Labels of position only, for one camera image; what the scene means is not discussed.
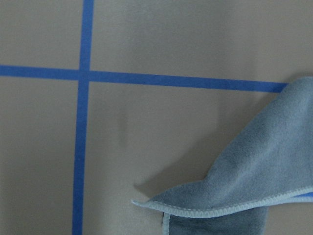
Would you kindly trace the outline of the grey-blue microfibre towel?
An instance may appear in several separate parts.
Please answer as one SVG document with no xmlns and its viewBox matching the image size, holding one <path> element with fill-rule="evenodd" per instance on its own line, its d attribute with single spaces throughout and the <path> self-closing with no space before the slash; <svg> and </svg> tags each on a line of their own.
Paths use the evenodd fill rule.
<svg viewBox="0 0 313 235">
<path fill-rule="evenodd" d="M 207 176 L 140 203 L 165 235 L 261 235 L 268 208 L 313 200 L 313 79 L 288 84 L 226 147 Z"/>
</svg>

